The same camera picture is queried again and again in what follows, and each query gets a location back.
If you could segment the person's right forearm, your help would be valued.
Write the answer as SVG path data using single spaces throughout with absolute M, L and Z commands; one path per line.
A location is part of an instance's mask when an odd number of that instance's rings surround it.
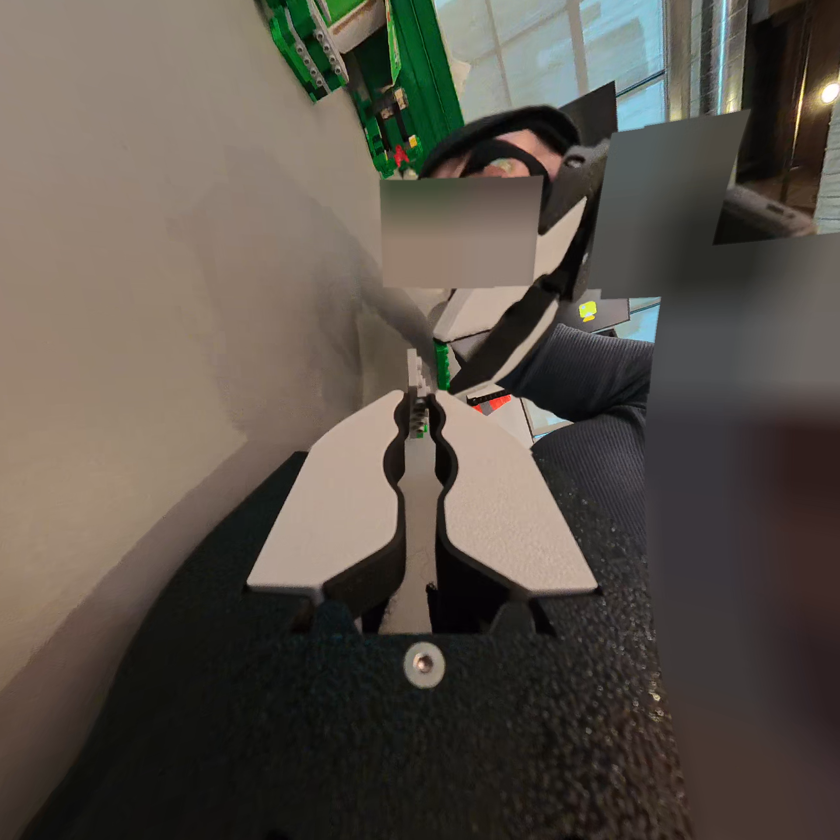
M 566 421 L 618 421 L 643 434 L 654 351 L 558 323 L 500 384 Z

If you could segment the green brick model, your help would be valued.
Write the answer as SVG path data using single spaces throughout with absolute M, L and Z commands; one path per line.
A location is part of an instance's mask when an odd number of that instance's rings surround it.
M 330 32 L 326 1 L 260 1 L 269 33 L 312 102 L 349 83 L 349 74 Z

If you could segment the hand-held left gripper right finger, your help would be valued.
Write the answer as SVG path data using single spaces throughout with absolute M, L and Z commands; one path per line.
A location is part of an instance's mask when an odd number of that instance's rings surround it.
M 436 632 L 484 632 L 500 614 L 540 627 L 541 603 L 599 584 L 532 457 L 498 422 L 447 392 L 428 398 L 440 483 L 435 524 Z

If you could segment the grey and green brick assembly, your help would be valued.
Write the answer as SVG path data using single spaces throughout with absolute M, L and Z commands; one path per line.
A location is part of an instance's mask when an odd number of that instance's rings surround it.
M 409 422 L 409 435 L 412 438 L 423 438 L 428 434 L 428 397 L 437 391 L 449 391 L 452 381 L 448 345 L 436 342 L 434 349 L 434 369 L 423 362 L 415 349 L 406 353 L 408 391 L 412 394 Z

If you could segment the grey desk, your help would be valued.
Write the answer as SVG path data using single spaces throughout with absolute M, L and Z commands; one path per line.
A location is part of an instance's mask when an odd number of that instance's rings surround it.
M 2 2 L 2 838 L 65 775 L 173 573 L 398 387 L 350 98 L 257 2 Z

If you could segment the person's dark blue sweater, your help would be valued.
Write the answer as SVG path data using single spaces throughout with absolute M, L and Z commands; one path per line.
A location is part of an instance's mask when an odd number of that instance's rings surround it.
M 589 609 L 599 629 L 613 626 L 621 649 L 633 649 L 651 674 L 659 665 L 648 594 L 645 421 L 642 407 L 619 406 L 542 438 L 532 457 L 603 584 L 571 603 Z

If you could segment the person's right hand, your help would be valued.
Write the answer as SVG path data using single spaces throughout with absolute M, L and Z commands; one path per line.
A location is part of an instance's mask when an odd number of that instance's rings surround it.
M 540 163 L 549 178 L 553 179 L 557 175 L 557 171 L 562 162 L 562 156 L 556 154 L 535 133 L 522 130 L 502 134 L 498 139 L 500 142 L 520 149 L 522 153 L 529 155 Z M 463 170 L 468 167 L 468 161 L 469 153 L 462 154 L 459 157 L 452 157 L 433 171 L 430 177 L 437 179 L 461 178 L 463 177 Z M 527 162 L 513 157 L 502 157 L 496 158 L 477 171 L 471 172 L 467 177 L 515 178 L 530 177 L 530 174 L 531 172 Z

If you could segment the green toy set box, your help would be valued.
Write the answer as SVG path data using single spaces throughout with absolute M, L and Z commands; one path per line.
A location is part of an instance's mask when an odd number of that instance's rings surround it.
M 356 12 L 348 91 L 373 167 L 382 180 L 414 177 L 464 125 L 434 3 L 366 2 Z

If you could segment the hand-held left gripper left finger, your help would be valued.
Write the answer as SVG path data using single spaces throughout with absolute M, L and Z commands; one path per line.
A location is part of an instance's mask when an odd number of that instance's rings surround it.
M 338 602 L 355 620 L 391 599 L 406 570 L 399 482 L 411 412 L 410 392 L 388 392 L 311 447 L 248 575 L 250 591 Z

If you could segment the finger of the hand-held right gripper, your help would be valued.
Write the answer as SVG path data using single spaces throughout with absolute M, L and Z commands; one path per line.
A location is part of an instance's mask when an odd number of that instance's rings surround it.
M 451 343 L 492 330 L 506 310 L 518 302 L 527 287 L 457 289 L 435 323 L 433 336 Z
M 561 301 L 553 289 L 531 287 L 502 314 L 486 337 L 470 347 L 450 382 L 450 394 L 467 396 L 503 384 L 551 331 Z

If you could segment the silver ventilation duct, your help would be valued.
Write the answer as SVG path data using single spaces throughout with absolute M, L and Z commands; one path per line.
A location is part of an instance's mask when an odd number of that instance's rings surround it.
M 700 1 L 699 115 L 742 108 L 748 1 Z

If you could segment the large window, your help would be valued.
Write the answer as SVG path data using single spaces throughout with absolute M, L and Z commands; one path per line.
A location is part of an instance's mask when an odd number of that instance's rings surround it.
M 660 1 L 435 1 L 463 118 L 560 107 L 605 84 L 617 127 L 665 116 Z

